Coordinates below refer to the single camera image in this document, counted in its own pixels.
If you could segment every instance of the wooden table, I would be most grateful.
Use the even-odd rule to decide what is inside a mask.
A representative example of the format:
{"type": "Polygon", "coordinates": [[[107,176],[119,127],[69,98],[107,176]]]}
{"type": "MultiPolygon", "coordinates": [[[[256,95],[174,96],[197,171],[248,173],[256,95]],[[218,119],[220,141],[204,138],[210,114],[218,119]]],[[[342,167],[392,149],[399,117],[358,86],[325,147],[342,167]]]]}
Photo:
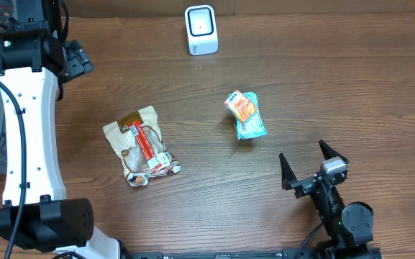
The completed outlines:
{"type": "MultiPolygon", "coordinates": [[[[351,160],[345,203],[375,211],[373,245],[384,258],[415,258],[415,14],[218,17],[217,26],[219,52],[192,57],[181,17],[70,22],[95,71],[66,84],[56,107],[68,197],[87,197],[96,225],[131,251],[298,247],[319,219],[309,197],[281,189],[278,154],[305,178],[324,139],[351,160]],[[259,96],[267,136],[236,140],[223,105],[236,89],[259,96]],[[131,188],[102,127],[148,105],[182,171],[131,188]]],[[[0,258],[5,248],[0,238],[0,258]]]]}

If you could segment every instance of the brown and white package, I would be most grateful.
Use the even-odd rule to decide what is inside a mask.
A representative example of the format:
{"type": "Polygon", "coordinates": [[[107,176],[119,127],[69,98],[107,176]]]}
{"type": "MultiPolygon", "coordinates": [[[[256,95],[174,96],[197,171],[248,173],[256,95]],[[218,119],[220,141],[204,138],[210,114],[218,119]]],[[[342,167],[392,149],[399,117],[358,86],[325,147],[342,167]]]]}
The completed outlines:
{"type": "Polygon", "coordinates": [[[149,178],[180,172],[180,163],[164,145],[152,106],[104,126],[104,132],[121,158],[124,176],[131,186],[147,185],[149,178]]]}

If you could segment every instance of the orange packet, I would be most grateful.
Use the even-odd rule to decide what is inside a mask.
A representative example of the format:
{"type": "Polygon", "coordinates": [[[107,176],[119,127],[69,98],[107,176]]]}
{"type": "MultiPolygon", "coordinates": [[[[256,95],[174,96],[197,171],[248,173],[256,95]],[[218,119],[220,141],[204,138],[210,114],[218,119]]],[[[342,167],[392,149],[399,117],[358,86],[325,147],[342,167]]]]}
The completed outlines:
{"type": "Polygon", "coordinates": [[[257,107],[239,90],[236,90],[229,95],[228,99],[224,102],[224,105],[243,124],[258,110],[257,107]]]}

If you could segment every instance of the light blue package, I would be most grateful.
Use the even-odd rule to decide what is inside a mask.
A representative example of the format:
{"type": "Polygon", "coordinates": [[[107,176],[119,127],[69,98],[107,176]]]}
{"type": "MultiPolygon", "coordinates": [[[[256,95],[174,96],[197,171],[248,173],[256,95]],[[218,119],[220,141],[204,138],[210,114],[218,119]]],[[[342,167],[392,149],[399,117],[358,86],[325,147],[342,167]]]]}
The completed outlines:
{"type": "Polygon", "coordinates": [[[239,120],[236,119],[236,133],[238,140],[247,140],[254,137],[264,136],[267,134],[265,126],[263,126],[262,118],[260,117],[260,109],[258,108],[258,96],[257,94],[243,93],[256,107],[257,112],[252,115],[244,124],[241,124],[239,120]]]}

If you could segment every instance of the snack package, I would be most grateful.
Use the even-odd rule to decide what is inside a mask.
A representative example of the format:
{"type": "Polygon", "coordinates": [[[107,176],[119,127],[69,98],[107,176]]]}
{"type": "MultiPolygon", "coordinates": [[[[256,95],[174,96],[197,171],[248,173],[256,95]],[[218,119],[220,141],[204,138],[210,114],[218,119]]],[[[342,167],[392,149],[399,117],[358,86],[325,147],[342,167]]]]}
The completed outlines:
{"type": "Polygon", "coordinates": [[[249,120],[258,110],[258,108],[239,90],[230,94],[228,99],[224,102],[224,105],[241,123],[245,123],[249,120]]]}
{"type": "Polygon", "coordinates": [[[264,136],[267,134],[265,126],[263,126],[260,111],[258,109],[258,96],[256,93],[244,93],[244,96],[249,99],[256,107],[257,111],[245,122],[241,123],[238,119],[235,122],[234,133],[238,140],[246,140],[254,137],[264,136]]]}
{"type": "Polygon", "coordinates": [[[180,163],[164,145],[152,106],[104,126],[104,132],[121,158],[124,176],[131,186],[147,185],[149,178],[180,172],[180,163]]]}

